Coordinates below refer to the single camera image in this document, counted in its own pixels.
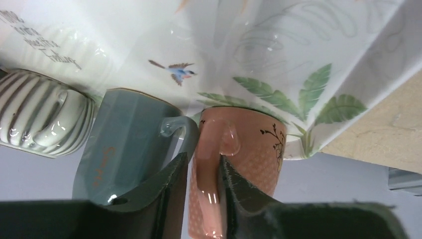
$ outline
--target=pink mug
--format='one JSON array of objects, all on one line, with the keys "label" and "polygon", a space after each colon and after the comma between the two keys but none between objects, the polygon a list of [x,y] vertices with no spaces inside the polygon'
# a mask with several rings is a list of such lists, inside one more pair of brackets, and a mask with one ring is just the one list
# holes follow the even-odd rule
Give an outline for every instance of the pink mug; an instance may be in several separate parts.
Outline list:
[{"label": "pink mug", "polygon": [[203,111],[189,191],[189,235],[223,238],[217,190],[220,155],[264,193],[277,185],[286,144],[286,127],[257,111],[215,107]]}]

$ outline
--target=gray mug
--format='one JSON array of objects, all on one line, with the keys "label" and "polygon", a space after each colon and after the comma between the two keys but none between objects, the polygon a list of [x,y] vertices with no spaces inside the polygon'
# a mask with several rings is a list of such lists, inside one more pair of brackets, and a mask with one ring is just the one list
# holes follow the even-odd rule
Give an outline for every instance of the gray mug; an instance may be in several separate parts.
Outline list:
[{"label": "gray mug", "polygon": [[107,91],[76,172],[72,197],[110,204],[161,170],[175,147],[174,133],[183,127],[179,153],[186,152],[191,159],[199,137],[192,119],[139,92]]}]

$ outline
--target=wooden surface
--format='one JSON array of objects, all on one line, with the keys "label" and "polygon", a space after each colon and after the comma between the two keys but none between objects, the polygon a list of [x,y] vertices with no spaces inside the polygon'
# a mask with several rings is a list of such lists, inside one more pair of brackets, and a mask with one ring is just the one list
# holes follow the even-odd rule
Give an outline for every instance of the wooden surface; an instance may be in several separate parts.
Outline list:
[{"label": "wooden surface", "polygon": [[322,152],[422,173],[422,71]]}]

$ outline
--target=mug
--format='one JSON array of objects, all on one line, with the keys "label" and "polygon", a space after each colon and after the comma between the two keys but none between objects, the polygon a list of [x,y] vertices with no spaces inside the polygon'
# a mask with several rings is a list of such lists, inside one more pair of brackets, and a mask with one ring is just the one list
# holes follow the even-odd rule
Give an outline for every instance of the mug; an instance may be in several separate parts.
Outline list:
[{"label": "mug", "polygon": [[70,86],[25,70],[0,80],[0,144],[55,158],[88,137],[94,102]]},{"label": "mug", "polygon": [[78,166],[74,199],[108,205],[163,167],[173,155],[172,136],[185,128],[180,152],[190,159],[197,124],[173,105],[126,89],[108,90]]},{"label": "mug", "polygon": [[217,189],[220,155],[253,185],[272,196],[286,144],[286,127],[263,113],[236,107],[203,111],[189,191],[189,235],[221,238]]}]

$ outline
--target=striped mug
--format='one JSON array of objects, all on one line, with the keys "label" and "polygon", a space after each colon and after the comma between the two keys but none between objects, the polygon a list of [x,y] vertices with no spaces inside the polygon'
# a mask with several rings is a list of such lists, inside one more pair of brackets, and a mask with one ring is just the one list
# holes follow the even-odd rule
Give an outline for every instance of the striped mug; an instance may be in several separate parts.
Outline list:
[{"label": "striped mug", "polygon": [[0,80],[0,144],[55,158],[88,137],[94,102],[58,81],[25,70]]}]

